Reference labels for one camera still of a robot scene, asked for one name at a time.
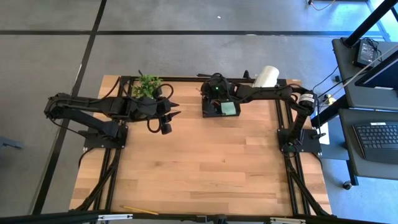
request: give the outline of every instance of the keyboard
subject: keyboard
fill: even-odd
[[[398,164],[398,122],[372,122],[353,125],[366,160]]]

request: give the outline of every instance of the green sticky note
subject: green sticky note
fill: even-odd
[[[225,115],[235,115],[236,109],[233,102],[221,103],[221,111]]]

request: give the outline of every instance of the black desk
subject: black desk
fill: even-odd
[[[363,159],[361,148],[352,127],[355,123],[369,121],[398,121],[398,113],[347,109],[341,109],[338,113],[349,155],[347,166],[351,184],[358,185],[356,176],[398,180],[398,165],[383,164]]]
[[[345,47],[340,39],[332,40],[332,44],[342,79],[344,80],[357,74],[361,69],[352,64],[356,50]],[[397,42],[380,42],[378,48],[384,53],[397,44]],[[396,91],[361,87],[356,86],[354,83],[355,80],[348,84],[344,88],[346,94],[320,113],[319,118],[321,125],[334,118],[338,114],[340,108],[398,110],[398,94]],[[311,119],[311,123],[313,127],[318,127],[317,116]]]

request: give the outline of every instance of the black cable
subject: black cable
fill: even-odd
[[[333,71],[330,75],[328,75],[324,80],[322,80],[320,83],[316,84],[316,85],[312,88],[312,91],[314,91],[314,89],[315,89],[318,85],[321,85],[324,81],[326,81],[326,79],[328,79],[329,77],[331,77],[331,76],[336,72],[337,68],[338,68],[338,66],[337,66],[337,67],[334,69],[334,71]]]
[[[166,97],[167,99],[170,99],[170,97],[172,97],[172,95],[174,94],[174,88],[173,88],[173,86],[170,85],[170,84],[168,84],[168,83],[163,83],[163,84],[161,84],[159,87],[157,87],[155,91],[157,91],[157,90],[158,90],[159,88],[161,88],[162,86],[168,86],[168,87],[170,87],[171,93],[170,93],[170,95],[169,95],[168,97]]]
[[[382,55],[381,51],[378,49],[378,46],[379,46],[378,41],[375,41],[374,39],[369,38],[369,37],[365,37],[363,40],[366,40],[366,42],[376,51],[376,58],[379,56],[379,53],[380,53],[380,55]]]
[[[88,104],[90,104],[90,103],[98,103],[98,102],[101,102],[101,101],[105,100],[113,92],[113,90],[116,88],[116,86],[118,85],[119,81],[120,81],[120,77],[118,77],[118,79],[116,80],[116,83],[113,85],[112,89],[106,95],[104,95],[104,97],[102,97],[101,99],[98,99],[98,100],[89,101]]]
[[[320,113],[320,104],[319,104],[319,98],[316,98],[316,100],[317,100],[317,117],[318,117],[318,131],[319,131],[319,135],[321,136],[321,121],[320,121],[320,115],[319,115],[319,113]]]
[[[83,159],[83,157],[85,156],[85,154],[89,153],[91,150],[93,150],[94,148],[89,148],[87,149],[87,151],[85,151],[79,158],[79,163],[78,163],[78,168],[80,168],[80,164],[81,164],[81,160]]]
[[[65,127],[65,126],[63,126],[63,125],[61,125],[61,124],[57,124],[57,123],[56,123],[54,120],[52,120],[52,119],[50,119],[50,121],[53,122],[53,124],[57,125],[57,126],[60,127],[60,128],[66,128],[67,130],[69,130],[69,131],[71,131],[71,132],[73,132],[73,133],[76,133],[76,134],[78,134],[78,135],[80,135],[80,136],[83,136],[84,138],[86,137],[86,136],[80,134],[79,132],[77,132],[77,131],[75,131],[75,130],[72,130],[72,129],[68,128],[68,127]]]
[[[299,100],[299,97],[295,94],[292,94],[292,96],[294,96],[294,101],[297,102],[297,100]]]
[[[287,158],[287,159],[296,157],[297,154],[299,153],[299,150],[297,149],[297,147],[296,147],[294,144],[291,145],[291,146],[293,146],[294,149],[295,149],[295,152],[293,152],[293,156],[289,156],[289,153],[288,153],[288,152],[283,152],[283,153],[282,153],[282,155],[284,155],[284,157]]]
[[[150,125],[149,125],[150,119],[149,119],[149,118],[147,119],[147,128],[148,128],[148,130],[149,130],[150,132],[152,132],[152,133],[158,133],[158,132],[160,131],[160,129],[161,129],[160,118],[158,118],[158,120],[159,120],[159,127],[158,127],[156,130],[153,130],[153,129],[150,128]]]
[[[321,169],[323,169],[322,160],[317,156],[317,154],[315,152],[313,152],[312,154],[313,154],[313,156],[315,156],[315,158],[317,158],[319,160],[319,163],[321,164]]]
[[[365,75],[366,73],[367,73],[367,72],[360,73],[358,76],[360,76],[360,75]],[[336,85],[332,86],[330,89],[328,89],[327,91],[325,91],[325,92],[322,93],[321,95],[318,95],[318,99],[321,98],[321,97],[322,97],[323,95],[325,95],[326,93],[328,93],[330,90],[334,89],[334,87],[338,86],[340,83],[343,83],[343,82],[345,82],[345,81],[347,81],[347,80],[349,80],[349,79],[351,79],[351,78],[353,78],[353,76],[352,76],[352,77],[348,77],[348,78],[346,78],[346,79],[344,79],[344,80],[342,80],[342,81],[336,83]]]
[[[278,90],[276,90],[276,91],[281,91],[281,90],[283,90],[283,89],[285,89],[285,88],[288,88],[288,87],[290,87],[290,86],[297,86],[297,87],[303,88],[302,86],[300,86],[300,85],[298,85],[298,84],[292,83],[292,84],[288,84],[288,85],[286,85],[286,86],[283,86],[282,88],[280,88],[280,89],[278,89]],[[249,98],[250,96],[252,96],[252,95],[254,95],[254,94],[256,94],[256,93],[260,93],[260,92],[262,92],[262,91],[269,91],[269,90],[263,90],[262,87],[260,87],[260,89],[259,89],[258,91],[254,91],[254,92],[248,94],[247,96],[245,96],[245,97],[239,99],[238,101],[234,101],[234,102],[240,103],[240,102],[244,101],[245,99]]]
[[[162,87],[162,86],[169,86],[169,87],[170,87],[171,93],[170,93],[170,95],[169,95],[168,97],[166,97],[166,99],[170,99],[170,97],[172,97],[172,95],[173,95],[173,93],[174,93],[174,88],[173,88],[173,86],[170,85],[170,84],[168,84],[168,83],[164,83],[164,84],[161,84],[159,87],[157,87],[155,91],[157,91],[157,90],[158,90],[160,87]],[[163,102],[165,101],[165,100],[163,99],[163,100],[156,101],[155,103],[143,103],[143,102],[138,101],[138,100],[136,100],[135,98],[133,98],[123,87],[122,87],[121,89],[122,89],[123,93],[126,94],[126,96],[127,96],[128,98],[130,98],[130,100],[132,100],[132,101],[134,101],[134,102],[136,102],[136,103],[138,103],[138,104],[140,104],[140,105],[150,106],[150,105],[156,105],[156,104],[159,104],[159,103],[163,103]]]

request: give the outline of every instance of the wooden tabletop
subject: wooden tabletop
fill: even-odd
[[[104,76],[99,97],[116,79]],[[150,133],[146,122],[128,124],[111,210],[130,212],[120,207],[125,205],[158,213],[291,215],[275,101],[241,105],[238,117],[202,118],[201,83],[169,83],[174,87],[170,100],[180,104],[174,109],[182,113],[170,122],[173,131],[167,135]],[[155,129],[157,122],[151,126]],[[70,208],[79,206],[97,184],[103,155],[104,149],[95,149],[82,160]],[[331,212],[319,161],[300,155],[306,186]],[[297,187],[296,195],[301,206]]]

